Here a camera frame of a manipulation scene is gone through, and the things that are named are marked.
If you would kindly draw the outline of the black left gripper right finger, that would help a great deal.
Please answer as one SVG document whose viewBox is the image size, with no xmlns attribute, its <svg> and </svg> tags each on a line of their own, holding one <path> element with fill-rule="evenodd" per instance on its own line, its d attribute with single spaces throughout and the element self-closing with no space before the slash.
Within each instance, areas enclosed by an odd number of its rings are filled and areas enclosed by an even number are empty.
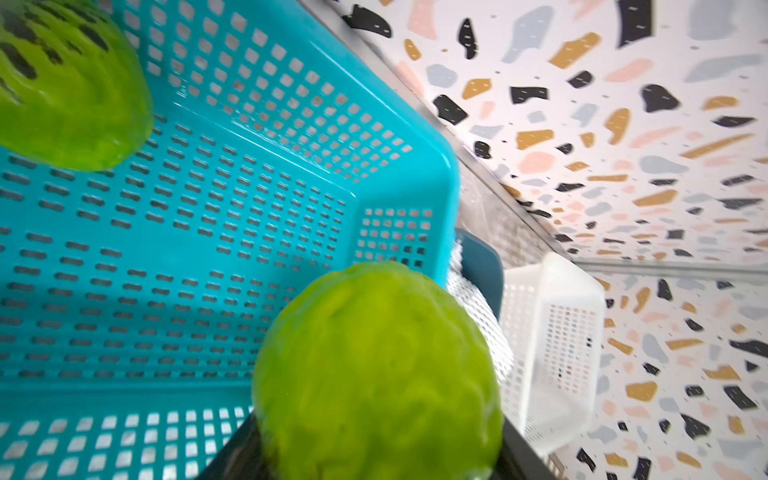
<svg viewBox="0 0 768 480">
<path fill-rule="evenodd" d="M 555 476 L 515 427 L 504 420 L 494 480 L 554 480 Z"/>
</svg>

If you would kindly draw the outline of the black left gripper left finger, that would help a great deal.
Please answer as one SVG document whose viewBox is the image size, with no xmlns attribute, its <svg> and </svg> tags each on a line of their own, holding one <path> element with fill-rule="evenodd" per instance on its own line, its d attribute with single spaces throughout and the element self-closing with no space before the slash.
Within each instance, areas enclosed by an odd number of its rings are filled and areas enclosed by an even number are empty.
<svg viewBox="0 0 768 480">
<path fill-rule="evenodd" d="M 268 480 L 270 467 L 257 420 L 250 414 L 197 476 L 198 480 Z"/>
</svg>

